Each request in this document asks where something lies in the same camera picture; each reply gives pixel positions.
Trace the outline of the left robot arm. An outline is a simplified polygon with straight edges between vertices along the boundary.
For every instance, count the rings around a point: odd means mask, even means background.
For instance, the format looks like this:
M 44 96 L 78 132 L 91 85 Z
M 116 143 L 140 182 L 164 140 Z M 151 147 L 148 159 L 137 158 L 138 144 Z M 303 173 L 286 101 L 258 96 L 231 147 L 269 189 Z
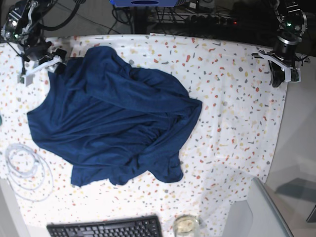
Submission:
M 298 64 L 304 62 L 308 56 L 298 57 L 296 49 L 308 29 L 308 17 L 296 0 L 269 0 L 268 4 L 278 20 L 277 38 L 271 51 L 259 50 L 252 53 L 252 56 L 268 61 L 271 85 L 277 88 L 283 82 L 301 81 Z

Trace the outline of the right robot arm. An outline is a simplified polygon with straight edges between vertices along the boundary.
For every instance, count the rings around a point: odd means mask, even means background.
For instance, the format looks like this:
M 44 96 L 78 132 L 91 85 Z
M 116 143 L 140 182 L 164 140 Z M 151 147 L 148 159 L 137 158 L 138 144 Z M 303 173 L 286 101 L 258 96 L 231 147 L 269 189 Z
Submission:
M 52 42 L 46 41 L 44 31 L 57 31 L 66 26 L 77 14 L 83 0 L 74 1 L 75 7 L 69 17 L 57 26 L 42 24 L 44 16 L 56 5 L 56 0 L 20 0 L 7 14 L 0 31 L 0 39 L 17 44 L 21 51 L 22 71 L 18 82 L 28 86 L 33 83 L 34 74 L 42 69 L 61 73 L 66 66 L 67 52 L 62 49 L 50 50 Z

